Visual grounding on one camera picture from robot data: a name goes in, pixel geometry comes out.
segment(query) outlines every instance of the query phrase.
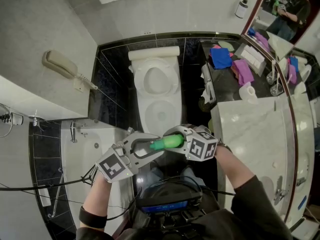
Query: black countertop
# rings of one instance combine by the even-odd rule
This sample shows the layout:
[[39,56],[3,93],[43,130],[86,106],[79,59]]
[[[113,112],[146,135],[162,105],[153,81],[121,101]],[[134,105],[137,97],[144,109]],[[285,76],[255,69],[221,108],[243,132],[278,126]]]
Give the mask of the black countertop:
[[[226,41],[232,44],[232,46],[234,47],[234,51],[232,53],[235,53],[242,43],[247,44],[247,41],[242,38],[240,38],[239,40]],[[209,65],[209,71],[213,82],[216,100],[217,102],[239,101],[241,100],[239,95],[239,89],[241,86],[239,85],[238,79],[236,79],[232,69],[230,67],[227,67],[225,69],[214,69],[211,56],[209,56],[210,49],[214,45],[218,45],[218,41],[213,40],[201,42],[203,52],[202,57],[206,59]],[[240,58],[238,58],[236,55],[233,55],[231,59],[233,61],[240,60]],[[258,98],[272,97],[270,93],[271,85],[268,84],[266,80],[266,76],[271,71],[272,66],[270,61],[266,60],[266,62],[267,64],[261,77],[253,70],[251,70],[254,78],[254,81],[251,82],[251,86],[254,88],[256,96]]]

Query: blue object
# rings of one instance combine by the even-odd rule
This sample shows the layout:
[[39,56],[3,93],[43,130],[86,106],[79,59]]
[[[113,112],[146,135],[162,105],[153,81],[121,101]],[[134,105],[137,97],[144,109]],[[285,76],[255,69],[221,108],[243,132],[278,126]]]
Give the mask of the blue object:
[[307,200],[307,196],[305,195],[304,198],[303,198],[303,200],[302,200],[302,202],[301,202],[301,203],[299,204],[299,206],[298,206],[298,210],[301,209],[301,207],[304,205],[304,203],[306,202],[306,200]]
[[230,58],[230,53],[227,48],[211,48],[210,52],[214,67],[217,70],[222,70],[232,66],[232,59]]
[[252,27],[250,27],[248,30],[248,35],[254,37],[256,35],[256,31]]
[[175,202],[175,203],[163,204],[163,205],[157,205],[157,206],[145,206],[145,207],[142,207],[141,209],[144,213],[151,214],[151,213],[180,210],[182,208],[187,207],[187,205],[188,205],[188,201],[182,201],[182,202]]
[[296,57],[290,57],[290,64],[295,67],[295,72],[299,72],[298,59]]

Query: hand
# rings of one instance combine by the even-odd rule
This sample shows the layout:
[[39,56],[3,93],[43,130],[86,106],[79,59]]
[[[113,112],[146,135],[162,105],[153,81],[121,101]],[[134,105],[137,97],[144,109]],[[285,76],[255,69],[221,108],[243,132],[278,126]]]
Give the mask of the hand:
[[276,11],[278,12],[279,15],[286,15],[286,11],[283,9],[280,9],[279,7]]

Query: person's right arm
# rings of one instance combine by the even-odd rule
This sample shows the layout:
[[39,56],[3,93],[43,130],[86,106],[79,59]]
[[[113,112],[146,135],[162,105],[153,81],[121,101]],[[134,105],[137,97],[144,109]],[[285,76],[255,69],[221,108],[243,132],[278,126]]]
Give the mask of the person's right arm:
[[262,238],[291,240],[289,229],[273,208],[257,176],[226,147],[218,146],[215,158],[234,188],[231,206],[234,215]]

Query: toilet seat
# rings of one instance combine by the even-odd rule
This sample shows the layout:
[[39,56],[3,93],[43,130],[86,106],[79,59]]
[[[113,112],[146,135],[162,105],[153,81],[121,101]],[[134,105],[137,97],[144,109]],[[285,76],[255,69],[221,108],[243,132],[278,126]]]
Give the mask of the toilet seat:
[[139,65],[134,74],[134,85],[143,96],[163,97],[177,91],[179,77],[167,61],[151,57]]

